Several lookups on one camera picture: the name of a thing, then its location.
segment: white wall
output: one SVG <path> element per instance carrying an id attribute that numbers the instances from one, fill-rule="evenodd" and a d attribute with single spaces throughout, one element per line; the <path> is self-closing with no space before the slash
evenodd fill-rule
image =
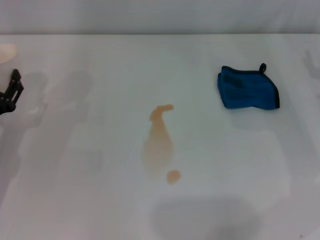
<path id="1" fill-rule="evenodd" d="M 320 33 L 319 0 L 0 0 L 0 34 Z"/>

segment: blue cloth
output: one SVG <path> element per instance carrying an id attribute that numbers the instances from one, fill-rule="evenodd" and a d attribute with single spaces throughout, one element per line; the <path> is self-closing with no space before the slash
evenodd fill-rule
<path id="1" fill-rule="evenodd" d="M 240 71 L 223 66 L 217 79 L 223 105 L 227 109 L 278 109 L 279 92 L 275 84 L 264 74 L 266 68 L 264 63 L 259 71 Z"/>

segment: stain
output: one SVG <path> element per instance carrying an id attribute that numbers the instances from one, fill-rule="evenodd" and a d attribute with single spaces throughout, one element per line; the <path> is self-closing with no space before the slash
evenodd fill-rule
<path id="1" fill-rule="evenodd" d="M 157 106 L 149 117 L 152 125 L 143 145 L 142 161 L 152 178 L 159 178 L 173 158 L 174 145 L 162 116 L 173 109 L 171 104 Z"/>
<path id="2" fill-rule="evenodd" d="M 166 176 L 166 181 L 168 184 L 173 185 L 179 181 L 181 178 L 181 173 L 178 170 L 171 170 Z"/>

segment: beige object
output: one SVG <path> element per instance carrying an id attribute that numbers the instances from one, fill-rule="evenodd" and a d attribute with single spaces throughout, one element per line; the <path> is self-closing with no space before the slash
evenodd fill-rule
<path id="1" fill-rule="evenodd" d="M 180 178 L 181 173 L 178 170 L 171 170 L 166 176 L 166 181 L 168 182 L 168 184 L 173 185 L 178 182 Z"/>
<path id="2" fill-rule="evenodd" d="M 19 69 L 18 48 L 14 44 L 0 44 L 0 92 L 5 92 L 14 69 Z"/>

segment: black trim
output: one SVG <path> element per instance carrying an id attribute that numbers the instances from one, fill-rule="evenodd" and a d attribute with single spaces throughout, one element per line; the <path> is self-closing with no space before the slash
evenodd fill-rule
<path id="1" fill-rule="evenodd" d="M 278 88 L 276 87 L 276 85 L 274 84 L 274 82 L 267 76 L 264 74 L 264 71 L 266 70 L 267 68 L 267 65 L 262 63 L 261 66 L 260 66 L 260 69 L 259 71 L 256 71 L 256 70 L 249 70 L 249 71 L 246 71 L 246 70 L 237 70 L 237 69 L 233 69 L 232 67 L 229 67 L 229 66 L 222 66 L 221 69 L 228 69 L 230 70 L 231 72 L 233 73 L 238 73 L 238 74 L 261 74 L 263 77 L 265 77 L 273 86 L 274 88 L 274 95 L 275 95 L 275 108 L 278 109 L 280 108 L 280 98 L 279 98 L 279 91 L 278 91 Z"/>

